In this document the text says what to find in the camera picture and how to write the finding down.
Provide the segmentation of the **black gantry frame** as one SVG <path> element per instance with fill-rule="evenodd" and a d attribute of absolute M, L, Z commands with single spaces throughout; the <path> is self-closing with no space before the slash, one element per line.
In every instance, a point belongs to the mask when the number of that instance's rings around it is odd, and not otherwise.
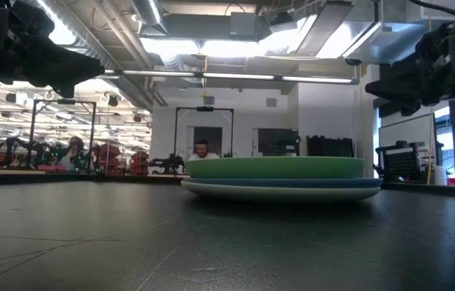
<path fill-rule="evenodd" d="M 30 123 L 30 135 L 29 135 L 29 142 L 34 142 L 34 135 L 35 135 L 35 125 L 36 125 L 36 115 L 41 113 L 44 110 L 44 107 L 50 105 L 54 100 L 47 100 L 47 99 L 34 99 L 33 106 L 32 106 L 32 118 Z M 96 113 L 97 113 L 97 103 L 94 101 L 77 101 L 74 99 L 58 99 L 56 101 L 57 104 L 63 105 L 75 105 L 75 104 L 90 104 L 92 106 L 92 113 L 91 113 L 91 129 L 90 129 L 90 143 L 89 143 L 89 150 L 87 153 L 88 160 L 87 160 L 87 169 L 86 173 L 91 173 L 91 153 L 94 145 L 94 137 L 95 137 L 95 120 L 96 120 Z M 37 109 L 38 103 L 42 103 L 44 106 L 41 109 Z"/>
<path fill-rule="evenodd" d="M 175 108 L 175 121 L 174 121 L 174 137 L 173 137 L 173 155 L 177 156 L 177 141 L 178 141 L 178 132 L 179 132 L 179 122 L 182 117 L 185 116 L 185 113 L 183 115 L 180 115 L 180 111 L 194 111 L 194 112 L 229 112 L 231 117 L 228 118 L 228 121 L 230 123 L 230 146 L 227 148 L 226 153 L 220 152 L 217 154 L 219 158 L 232 158 L 234 156 L 233 153 L 233 146 L 234 146 L 234 113 L 235 110 L 233 108 L 215 108 L 212 106 L 198 106 L 198 107 L 176 107 Z"/>

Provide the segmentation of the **black perforated cart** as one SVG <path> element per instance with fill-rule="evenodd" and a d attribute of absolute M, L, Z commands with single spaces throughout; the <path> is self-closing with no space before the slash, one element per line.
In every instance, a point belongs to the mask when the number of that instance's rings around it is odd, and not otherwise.
<path fill-rule="evenodd" d="M 384 182 L 421 182 L 419 148 L 424 146 L 423 141 L 396 141 L 392 146 L 377 147 L 378 162 L 373 169 Z"/>

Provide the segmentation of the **black stacked crates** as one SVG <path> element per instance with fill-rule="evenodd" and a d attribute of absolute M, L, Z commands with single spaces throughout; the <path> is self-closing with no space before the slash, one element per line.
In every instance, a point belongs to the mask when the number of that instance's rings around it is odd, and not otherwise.
<path fill-rule="evenodd" d="M 306 149 L 308 156 L 355 157 L 350 138 L 306 137 Z"/>

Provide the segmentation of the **red storage case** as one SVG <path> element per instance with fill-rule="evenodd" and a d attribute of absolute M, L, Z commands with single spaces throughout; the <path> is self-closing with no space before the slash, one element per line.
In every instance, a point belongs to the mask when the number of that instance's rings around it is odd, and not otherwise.
<path fill-rule="evenodd" d="M 120 149 L 116 146 L 103 144 L 93 148 L 91 154 L 92 168 L 106 175 L 119 175 L 121 173 Z"/>
<path fill-rule="evenodd" d="M 130 174 L 146 176 L 149 174 L 149 154 L 138 151 L 131 157 Z"/>

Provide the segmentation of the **blue plastic plate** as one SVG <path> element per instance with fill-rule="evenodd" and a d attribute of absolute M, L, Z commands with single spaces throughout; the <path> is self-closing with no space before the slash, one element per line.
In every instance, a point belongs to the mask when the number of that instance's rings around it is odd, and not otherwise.
<path fill-rule="evenodd" d="M 185 184 L 205 184 L 266 188 L 379 188 L 383 179 L 198 179 L 186 178 Z"/>

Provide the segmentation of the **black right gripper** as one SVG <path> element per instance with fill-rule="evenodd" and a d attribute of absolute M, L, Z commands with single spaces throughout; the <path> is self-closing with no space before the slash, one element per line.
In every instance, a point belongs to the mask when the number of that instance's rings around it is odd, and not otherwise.
<path fill-rule="evenodd" d="M 399 108 L 402 116 L 413 115 L 421 102 L 455 99 L 455 25 L 444 24 L 425 34 L 415 52 L 416 61 L 380 65 L 379 79 L 365 86 L 367 93 Z"/>

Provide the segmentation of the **grey ceiling unit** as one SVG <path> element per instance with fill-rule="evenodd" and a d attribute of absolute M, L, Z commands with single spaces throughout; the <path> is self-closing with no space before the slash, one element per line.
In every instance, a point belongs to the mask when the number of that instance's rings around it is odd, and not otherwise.
<path fill-rule="evenodd" d="M 230 13 L 230 38 L 255 41 L 257 36 L 257 17 L 252 13 Z"/>

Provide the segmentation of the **white roll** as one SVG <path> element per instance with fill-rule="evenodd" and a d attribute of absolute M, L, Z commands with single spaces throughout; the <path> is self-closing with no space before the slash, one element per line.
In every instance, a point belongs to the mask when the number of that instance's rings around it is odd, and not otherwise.
<path fill-rule="evenodd" d="M 433 179 L 435 185 L 446 186 L 447 185 L 447 170 L 443 166 L 435 166 L 433 168 Z"/>

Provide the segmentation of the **long ceiling light fixture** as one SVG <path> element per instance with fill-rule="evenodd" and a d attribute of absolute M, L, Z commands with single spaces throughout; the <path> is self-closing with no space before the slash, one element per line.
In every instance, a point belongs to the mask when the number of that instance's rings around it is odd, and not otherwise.
<path fill-rule="evenodd" d="M 272 82 L 302 82 L 302 83 L 326 83 L 356 85 L 358 79 L 353 78 L 328 78 L 317 76 L 293 76 L 293 75 L 272 75 L 272 74 L 238 74 L 238 73 L 218 73 L 210 71 L 166 71 L 166 70 L 104 70 L 103 75 L 111 76 L 144 76 L 144 77 L 164 77 L 164 78 L 218 78 L 218 79 L 237 79 L 252 81 L 272 81 Z"/>

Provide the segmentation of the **black wall board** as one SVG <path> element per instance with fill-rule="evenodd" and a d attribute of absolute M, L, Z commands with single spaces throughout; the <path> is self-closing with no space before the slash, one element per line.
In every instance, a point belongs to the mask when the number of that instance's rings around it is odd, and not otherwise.
<path fill-rule="evenodd" d="M 258 129 L 257 150 L 263 156 L 298 156 L 300 143 L 297 129 Z"/>

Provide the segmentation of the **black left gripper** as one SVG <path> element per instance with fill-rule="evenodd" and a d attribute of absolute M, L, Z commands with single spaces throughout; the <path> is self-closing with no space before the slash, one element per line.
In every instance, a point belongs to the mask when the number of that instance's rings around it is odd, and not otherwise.
<path fill-rule="evenodd" d="M 63 98 L 73 98 L 77 84 L 104 73 L 99 59 L 53 43 L 32 46 L 30 36 L 48 38 L 54 28 L 39 7 L 25 0 L 0 0 L 0 81 L 22 79 L 28 61 L 32 85 L 50 86 Z"/>

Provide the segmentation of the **grey door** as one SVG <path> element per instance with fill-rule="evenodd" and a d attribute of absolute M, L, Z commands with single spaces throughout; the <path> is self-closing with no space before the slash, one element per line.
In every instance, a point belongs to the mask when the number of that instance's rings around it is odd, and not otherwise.
<path fill-rule="evenodd" d="M 221 155 L 223 131 L 220 127 L 194 127 L 193 128 L 193 151 L 207 148 L 208 154 Z"/>

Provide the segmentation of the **pale green plastic plate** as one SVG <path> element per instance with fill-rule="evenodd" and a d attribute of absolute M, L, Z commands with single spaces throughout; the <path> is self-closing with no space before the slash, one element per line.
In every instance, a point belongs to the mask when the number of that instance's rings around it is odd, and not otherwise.
<path fill-rule="evenodd" d="M 181 186 L 198 196 L 250 202 L 335 203 L 371 198 L 380 188 L 278 188 L 234 186 L 182 181 Z"/>

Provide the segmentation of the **person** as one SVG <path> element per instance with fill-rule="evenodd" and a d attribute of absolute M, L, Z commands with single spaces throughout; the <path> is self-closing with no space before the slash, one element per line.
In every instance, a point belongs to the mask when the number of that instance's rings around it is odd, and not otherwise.
<path fill-rule="evenodd" d="M 64 148 L 59 156 L 58 163 L 63 166 L 66 171 L 76 171 L 82 168 L 82 151 L 84 143 L 80 137 L 71 137 L 69 146 Z"/>
<path fill-rule="evenodd" d="M 188 159 L 189 161 L 219 158 L 217 154 L 209 152 L 209 143 L 207 140 L 197 141 L 194 145 L 194 150 L 194 153 Z"/>

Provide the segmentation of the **whiteboard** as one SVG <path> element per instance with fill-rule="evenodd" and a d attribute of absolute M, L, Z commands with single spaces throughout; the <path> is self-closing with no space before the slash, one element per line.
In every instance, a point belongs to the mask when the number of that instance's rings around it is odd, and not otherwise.
<path fill-rule="evenodd" d="M 427 148 L 430 142 L 430 134 L 433 132 L 433 128 L 430 127 L 432 120 L 433 117 L 427 114 L 382 126 L 378 129 L 379 146 L 394 146 L 397 141 L 406 141 L 407 143 L 422 142 Z"/>

